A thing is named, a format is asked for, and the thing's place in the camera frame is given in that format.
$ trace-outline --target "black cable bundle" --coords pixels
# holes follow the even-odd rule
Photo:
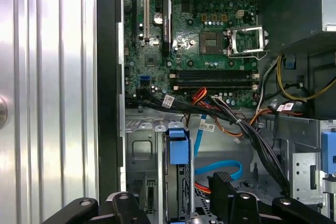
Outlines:
[[[290,185],[288,179],[282,171],[281,165],[268,142],[260,136],[248,122],[238,118],[231,108],[217,99],[207,96],[207,102],[216,108],[208,109],[197,105],[190,105],[177,99],[174,99],[170,109],[162,106],[163,100],[154,97],[148,90],[140,90],[141,100],[126,99],[127,105],[145,106],[159,111],[183,114],[206,114],[213,118],[219,118],[229,123],[236,124],[240,127],[243,136],[250,139],[251,145],[257,151],[259,158],[270,176],[278,183],[283,194],[289,196]]]

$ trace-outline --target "white connector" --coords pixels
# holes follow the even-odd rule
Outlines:
[[[236,12],[236,18],[242,18],[244,16],[244,10],[238,10]]]

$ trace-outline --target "motherboard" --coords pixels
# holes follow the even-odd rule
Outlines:
[[[124,0],[125,91],[147,88],[190,102],[206,87],[233,108],[253,108],[257,60],[224,54],[225,31],[257,23],[256,0]],[[257,47],[254,33],[237,33],[237,50]]]

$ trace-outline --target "blue plastic latch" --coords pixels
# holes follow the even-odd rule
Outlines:
[[[322,133],[322,170],[336,173],[336,132]]]
[[[185,165],[189,163],[189,140],[184,129],[170,129],[170,163],[172,165]]]

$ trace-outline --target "yellow wire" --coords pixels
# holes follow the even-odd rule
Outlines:
[[[308,101],[308,100],[311,100],[311,99],[314,99],[320,95],[322,95],[323,93],[325,93],[328,89],[330,89],[335,83],[336,83],[336,79],[330,83],[328,86],[326,86],[324,89],[320,90],[319,92],[317,92],[316,94],[314,95],[311,95],[310,97],[305,97],[305,98],[302,98],[302,97],[294,97],[290,94],[288,94],[283,85],[282,85],[282,80],[281,80],[281,59],[282,57],[279,57],[278,58],[278,67],[277,67],[277,77],[278,77],[278,83],[279,83],[279,86],[280,86],[280,90],[284,93],[284,95],[288,98],[288,99],[292,99],[292,100],[300,100],[300,101]]]

